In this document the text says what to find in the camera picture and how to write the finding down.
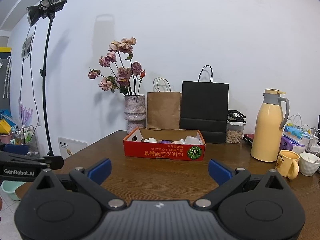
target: gray ribbed panel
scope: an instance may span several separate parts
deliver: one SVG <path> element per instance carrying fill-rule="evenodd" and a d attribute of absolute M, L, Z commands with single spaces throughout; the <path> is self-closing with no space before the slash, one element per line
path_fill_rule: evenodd
<path fill-rule="evenodd" d="M 211 212 L 188 201 L 132 201 L 129 208 L 109 212 L 84 240 L 236 240 Z"/>

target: wooden table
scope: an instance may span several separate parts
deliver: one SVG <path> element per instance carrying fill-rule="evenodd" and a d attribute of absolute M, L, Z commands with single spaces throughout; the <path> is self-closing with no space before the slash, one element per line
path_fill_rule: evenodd
<path fill-rule="evenodd" d="M 61 170 L 68 173 L 76 166 L 88 168 L 107 157 L 112 163 L 112 173 L 102 187 L 124 199 L 128 204 L 133 199 L 175 200 L 191 202 L 205 195 L 218 185 L 208 174 L 208 161 L 216 159 L 235 169 L 244 167 L 252 174 L 264 174 L 275 163 L 263 163 L 250 156 L 251 146 L 246 143 L 207 144 L 204 161 L 171 161 L 125 157 L 123 138 L 125 131 L 117 131 L 67 158 Z M 290 181 L 286 179 L 306 212 L 306 223 L 299 240 L 320 239 L 320 183 L 319 174 L 306 177 L 301 173 Z M 23 197 L 29 183 L 16 190 Z"/>

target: brown paper bag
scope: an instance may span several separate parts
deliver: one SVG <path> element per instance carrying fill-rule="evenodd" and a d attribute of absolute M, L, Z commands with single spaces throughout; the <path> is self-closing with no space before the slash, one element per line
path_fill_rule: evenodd
<path fill-rule="evenodd" d="M 171 92 L 168 81 L 167 92 L 160 92 L 159 80 L 167 81 L 166 79 L 156 78 L 153 84 L 157 92 L 148 92 L 147 127 L 179 129 L 181 93 Z"/>

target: purple tissue box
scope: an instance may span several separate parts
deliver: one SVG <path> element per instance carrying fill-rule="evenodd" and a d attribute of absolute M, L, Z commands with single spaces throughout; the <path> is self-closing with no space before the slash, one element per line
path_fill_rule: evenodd
<path fill-rule="evenodd" d="M 304 145 L 297 144 L 286 136 L 282 136 L 280 150 L 289 150 L 300 155 L 300 153 L 305 152 L 306 147 Z"/>

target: vase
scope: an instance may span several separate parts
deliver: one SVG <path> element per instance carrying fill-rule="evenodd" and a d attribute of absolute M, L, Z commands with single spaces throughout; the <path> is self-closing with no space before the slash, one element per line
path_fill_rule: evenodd
<path fill-rule="evenodd" d="M 128 134 L 137 127 L 144 127 L 146 117 L 146 101 L 144 95 L 124 96 L 124 118 L 128 121 Z"/>

